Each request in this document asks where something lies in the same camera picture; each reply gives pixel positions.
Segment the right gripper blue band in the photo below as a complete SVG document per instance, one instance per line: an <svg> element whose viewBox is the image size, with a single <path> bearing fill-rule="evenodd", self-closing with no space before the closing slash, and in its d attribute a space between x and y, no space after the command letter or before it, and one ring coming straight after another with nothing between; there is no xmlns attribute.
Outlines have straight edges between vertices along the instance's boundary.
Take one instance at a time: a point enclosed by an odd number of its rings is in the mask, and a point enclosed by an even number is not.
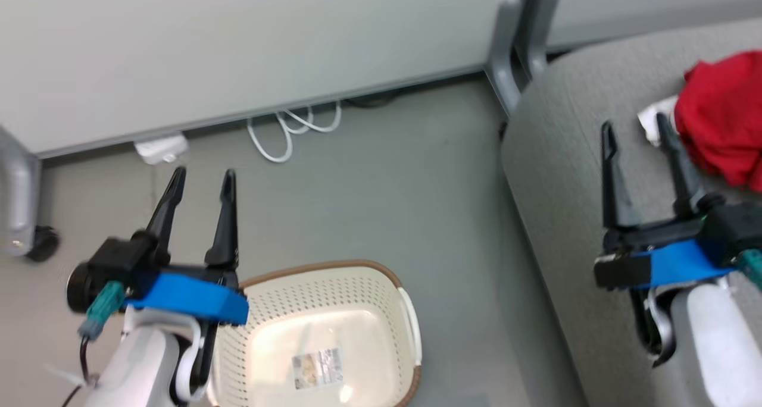
<svg viewBox="0 0 762 407"><path fill-rule="evenodd" d="M670 118L656 115L660 149L667 157L674 187L675 217L700 213L705 196L701 177ZM702 218L664 220L640 225L620 165L612 122L601 126L602 225L604 254L594 263L596 285L607 290L645 290L654 287L722 278L736 271L718 268L697 244Z"/></svg>

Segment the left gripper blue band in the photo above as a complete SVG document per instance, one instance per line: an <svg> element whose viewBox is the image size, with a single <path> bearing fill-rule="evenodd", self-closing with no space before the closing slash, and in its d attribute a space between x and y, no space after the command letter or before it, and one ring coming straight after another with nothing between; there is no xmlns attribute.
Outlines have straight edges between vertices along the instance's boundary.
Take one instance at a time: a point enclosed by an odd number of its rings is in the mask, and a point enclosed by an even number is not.
<svg viewBox="0 0 762 407"><path fill-rule="evenodd" d="M133 293L126 301L138 309L157 309L220 325L245 325L249 314L246 296L239 290L239 225L236 171L229 169L220 191L220 214L213 244L204 266L170 265L168 244L175 210L182 201L187 168L177 166L145 229L155 241L158 264L133 264L126 285Z"/></svg>

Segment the grey metal stand leg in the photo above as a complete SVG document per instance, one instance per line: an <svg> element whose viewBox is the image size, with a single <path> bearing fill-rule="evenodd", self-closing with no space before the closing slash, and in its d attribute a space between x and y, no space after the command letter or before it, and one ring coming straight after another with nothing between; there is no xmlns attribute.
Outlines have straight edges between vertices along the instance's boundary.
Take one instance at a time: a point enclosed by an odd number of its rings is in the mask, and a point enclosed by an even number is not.
<svg viewBox="0 0 762 407"><path fill-rule="evenodd" d="M3 246L15 257L35 250L41 170L39 158L0 127L0 187L7 201Z"/></svg>

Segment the grey partition foot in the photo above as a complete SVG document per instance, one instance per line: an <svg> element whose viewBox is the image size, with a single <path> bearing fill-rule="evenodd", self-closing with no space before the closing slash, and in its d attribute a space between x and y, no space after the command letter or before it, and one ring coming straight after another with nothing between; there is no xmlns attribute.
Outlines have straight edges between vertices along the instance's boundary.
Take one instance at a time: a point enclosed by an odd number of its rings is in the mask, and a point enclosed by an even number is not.
<svg viewBox="0 0 762 407"><path fill-rule="evenodd" d="M520 97L520 79L532 80L548 65L547 44L560 0L502 0L484 72L504 112Z"/></svg>

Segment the black caster wheel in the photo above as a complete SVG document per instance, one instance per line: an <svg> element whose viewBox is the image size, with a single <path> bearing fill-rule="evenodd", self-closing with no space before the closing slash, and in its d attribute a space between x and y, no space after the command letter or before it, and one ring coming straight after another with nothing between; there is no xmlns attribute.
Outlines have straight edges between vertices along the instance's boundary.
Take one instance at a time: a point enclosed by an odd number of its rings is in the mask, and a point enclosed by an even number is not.
<svg viewBox="0 0 762 407"><path fill-rule="evenodd" d="M57 252L60 245L59 233L51 226L36 226L33 243L25 258L33 262L44 262Z"/></svg>

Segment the cream perforated laundry basket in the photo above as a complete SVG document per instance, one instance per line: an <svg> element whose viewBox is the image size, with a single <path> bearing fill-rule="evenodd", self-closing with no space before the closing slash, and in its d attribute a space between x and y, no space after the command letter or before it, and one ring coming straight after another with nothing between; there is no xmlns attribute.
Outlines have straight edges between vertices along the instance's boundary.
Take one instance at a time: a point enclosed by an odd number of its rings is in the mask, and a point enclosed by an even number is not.
<svg viewBox="0 0 762 407"><path fill-rule="evenodd" d="M331 261L240 282L246 325L219 328L213 407L408 407L422 374L416 308L400 279L368 260ZM295 390L291 360L341 350L345 381Z"/></svg>

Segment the grey partition bottom rail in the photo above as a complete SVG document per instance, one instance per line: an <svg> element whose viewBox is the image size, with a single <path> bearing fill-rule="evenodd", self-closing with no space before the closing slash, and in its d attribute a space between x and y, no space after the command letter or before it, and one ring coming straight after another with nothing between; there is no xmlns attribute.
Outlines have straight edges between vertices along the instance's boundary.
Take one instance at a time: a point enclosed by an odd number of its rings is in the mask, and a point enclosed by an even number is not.
<svg viewBox="0 0 762 407"><path fill-rule="evenodd" d="M142 132L136 132L131 134L123 134L115 137L110 137L101 140L94 140L90 142L82 142L81 144L75 144L73 146L65 146L54 148L50 150L43 150L35 152L35 155L40 159L59 158L65 155L71 155L80 152L89 152L100 148L106 148L111 146L120 146L126 142L140 142L144 140L155 139L161 136L166 136L176 132L187 132L190 130L206 129L210 127L217 127L224 123L234 123L247 118L256 118L272 114L272 112L283 111L287 108L304 108L306 106L319 106L322 104L328 104L334 101L343 101L346 99L354 99L357 97L363 97L366 95L375 95L375 93L387 93L392 90L398 90L402 88L417 87L422 84L432 84L439 82L448 82L451 79L461 78L464 76L473 76L474 74L484 73L486 65L472 65L465 68L451 69L444 71L443 73L428 74L427 76L417 76L410 79L399 80L395 82L389 82L381 85L367 86L362 88L356 88L349 90L349 92L338 92L332 95L324 95L318 98L311 98L300 102L293 102L288 104L276 104L270 108L251 109L250 111L233 112L232 114L226 114L219 117L207 118L203 120L195 120L187 123L179 123L169 127L160 127L152 130L144 130Z"/></svg>

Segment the grey fabric sofa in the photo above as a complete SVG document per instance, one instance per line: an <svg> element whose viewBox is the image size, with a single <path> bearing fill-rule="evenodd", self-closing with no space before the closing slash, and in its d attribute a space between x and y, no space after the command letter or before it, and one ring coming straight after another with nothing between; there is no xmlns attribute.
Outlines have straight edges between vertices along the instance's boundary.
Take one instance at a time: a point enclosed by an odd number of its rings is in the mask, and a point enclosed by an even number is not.
<svg viewBox="0 0 762 407"><path fill-rule="evenodd" d="M699 61L762 49L762 18L586 46L548 65L507 124L502 164L589 407L656 407L628 295L594 282L601 253L601 124L617 133L626 185L645 221L672 214L664 154L637 112L675 95Z"/></svg>

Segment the paper label sticker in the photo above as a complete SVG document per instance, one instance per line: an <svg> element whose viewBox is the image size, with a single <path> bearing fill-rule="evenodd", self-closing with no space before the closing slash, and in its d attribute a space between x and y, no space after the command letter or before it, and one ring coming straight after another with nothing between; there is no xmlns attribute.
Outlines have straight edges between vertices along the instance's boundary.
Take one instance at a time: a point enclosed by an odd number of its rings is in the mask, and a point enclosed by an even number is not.
<svg viewBox="0 0 762 407"><path fill-rule="evenodd" d="M337 347L296 355L291 366L295 390L312 390L345 381L341 350Z"/></svg>

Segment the red cloth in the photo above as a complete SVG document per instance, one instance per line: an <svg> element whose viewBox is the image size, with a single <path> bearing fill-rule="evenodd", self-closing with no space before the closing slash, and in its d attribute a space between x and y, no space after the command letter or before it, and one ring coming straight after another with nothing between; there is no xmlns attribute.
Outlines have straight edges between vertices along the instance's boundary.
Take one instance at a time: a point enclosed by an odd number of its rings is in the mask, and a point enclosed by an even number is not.
<svg viewBox="0 0 762 407"><path fill-rule="evenodd" d="M762 194L762 50L699 61L683 78L677 95L637 114L647 141L659 146L663 114L701 170Z"/></svg>

